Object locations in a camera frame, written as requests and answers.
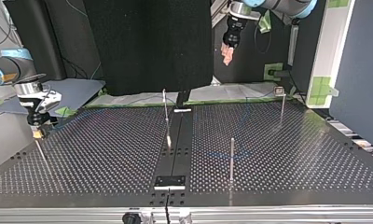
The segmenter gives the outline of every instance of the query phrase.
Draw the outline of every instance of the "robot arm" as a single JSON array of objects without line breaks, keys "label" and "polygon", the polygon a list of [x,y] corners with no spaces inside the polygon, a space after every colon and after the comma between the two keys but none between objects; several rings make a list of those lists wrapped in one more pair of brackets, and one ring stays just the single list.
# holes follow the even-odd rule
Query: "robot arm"
[{"label": "robot arm", "polygon": [[62,95],[56,91],[44,90],[30,52],[27,49],[4,49],[0,58],[0,86],[12,84],[21,105],[27,109],[27,122],[34,137],[45,137],[42,127],[49,123],[48,111],[59,104]]},{"label": "robot arm", "polygon": [[228,65],[232,60],[233,50],[241,41],[241,32],[249,20],[259,21],[260,14],[254,7],[276,10],[291,18],[308,17],[315,8],[317,0],[232,0],[229,5],[228,30],[224,33],[222,55]]}]

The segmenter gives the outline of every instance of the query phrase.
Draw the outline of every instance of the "vertical metal pin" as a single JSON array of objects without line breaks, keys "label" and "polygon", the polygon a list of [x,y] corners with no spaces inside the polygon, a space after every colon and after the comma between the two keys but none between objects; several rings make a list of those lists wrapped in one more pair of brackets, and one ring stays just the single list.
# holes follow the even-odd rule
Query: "vertical metal pin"
[{"label": "vertical metal pin", "polygon": [[164,103],[164,113],[166,116],[166,127],[167,127],[167,146],[169,148],[172,147],[172,138],[170,137],[170,124],[169,124],[169,111],[167,110],[167,97],[166,97],[166,90],[163,90],[163,103]]},{"label": "vertical metal pin", "polygon": [[42,150],[42,147],[41,145],[39,144],[38,140],[35,139],[35,144],[37,145],[37,148],[38,148],[38,151],[39,151],[39,154],[41,154],[41,157],[44,161],[47,160],[47,158],[45,158],[45,154],[44,154],[44,151]]},{"label": "vertical metal pin", "polygon": [[285,97],[286,97],[286,94],[283,95],[282,120],[283,120],[283,115],[284,115]]},{"label": "vertical metal pin", "polygon": [[233,187],[233,169],[234,169],[234,155],[235,155],[235,139],[230,139],[230,184]]}]

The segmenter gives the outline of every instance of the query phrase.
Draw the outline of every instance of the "perforated breadboard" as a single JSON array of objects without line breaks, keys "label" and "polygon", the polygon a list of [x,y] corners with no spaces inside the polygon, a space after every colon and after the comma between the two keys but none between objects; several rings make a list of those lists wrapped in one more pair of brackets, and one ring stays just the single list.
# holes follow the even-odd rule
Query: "perforated breadboard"
[{"label": "perforated breadboard", "polygon": [[164,109],[89,109],[0,175],[5,195],[142,195],[166,133]]},{"label": "perforated breadboard", "polygon": [[373,169],[353,153],[357,147],[312,111],[286,104],[281,119],[281,106],[194,106],[189,191],[229,192],[232,137],[235,193],[373,190]]}]

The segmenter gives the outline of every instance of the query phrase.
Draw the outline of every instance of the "black backdrop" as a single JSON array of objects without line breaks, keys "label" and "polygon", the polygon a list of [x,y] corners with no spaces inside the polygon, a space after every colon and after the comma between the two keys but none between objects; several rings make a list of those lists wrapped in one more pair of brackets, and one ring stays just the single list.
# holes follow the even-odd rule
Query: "black backdrop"
[{"label": "black backdrop", "polygon": [[112,95],[183,91],[213,76],[209,0],[85,0]]}]

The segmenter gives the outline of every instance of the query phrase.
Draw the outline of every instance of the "silver cylinder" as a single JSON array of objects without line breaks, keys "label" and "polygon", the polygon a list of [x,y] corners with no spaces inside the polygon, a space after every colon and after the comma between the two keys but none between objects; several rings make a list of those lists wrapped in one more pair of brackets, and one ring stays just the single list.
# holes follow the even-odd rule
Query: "silver cylinder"
[{"label": "silver cylinder", "polygon": [[17,95],[28,95],[39,93],[42,91],[42,85],[38,82],[21,83],[14,85],[14,89]]}]

